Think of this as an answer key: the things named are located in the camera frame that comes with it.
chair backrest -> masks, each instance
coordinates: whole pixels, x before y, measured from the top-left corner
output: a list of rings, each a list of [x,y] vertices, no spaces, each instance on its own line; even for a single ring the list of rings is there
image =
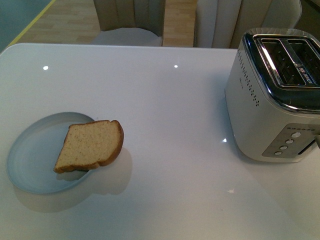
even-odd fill
[[[205,3],[212,1],[214,6]],[[237,48],[245,31],[294,28],[301,13],[300,0],[198,0],[194,47]],[[211,26],[204,27],[203,22]]]
[[[101,31],[141,28],[164,34],[166,0],[93,0]]]

chair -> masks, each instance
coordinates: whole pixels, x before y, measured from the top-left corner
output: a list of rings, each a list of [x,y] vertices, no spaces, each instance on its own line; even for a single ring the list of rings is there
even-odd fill
[[[93,45],[162,46],[166,0],[93,0],[101,32]]]
[[[252,28],[294,28],[300,0],[198,0],[194,47],[237,48]]]

bread slice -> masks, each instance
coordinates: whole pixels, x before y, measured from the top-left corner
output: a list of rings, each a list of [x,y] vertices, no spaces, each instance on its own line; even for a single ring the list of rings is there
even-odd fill
[[[117,158],[123,142],[124,131],[117,120],[70,125],[53,170],[61,174],[107,166]]]

plate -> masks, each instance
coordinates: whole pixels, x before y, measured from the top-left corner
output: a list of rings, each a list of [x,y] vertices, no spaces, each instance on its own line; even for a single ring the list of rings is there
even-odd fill
[[[10,149],[6,163],[10,181],[19,189],[34,194],[55,193],[78,184],[87,171],[57,174],[54,166],[69,126],[92,121],[81,113],[61,112],[29,126]]]

white toaster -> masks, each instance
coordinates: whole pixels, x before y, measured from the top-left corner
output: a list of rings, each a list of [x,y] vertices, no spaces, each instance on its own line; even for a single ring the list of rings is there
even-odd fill
[[[299,162],[320,142],[320,42],[297,29],[247,31],[225,98],[234,139],[245,155]]]

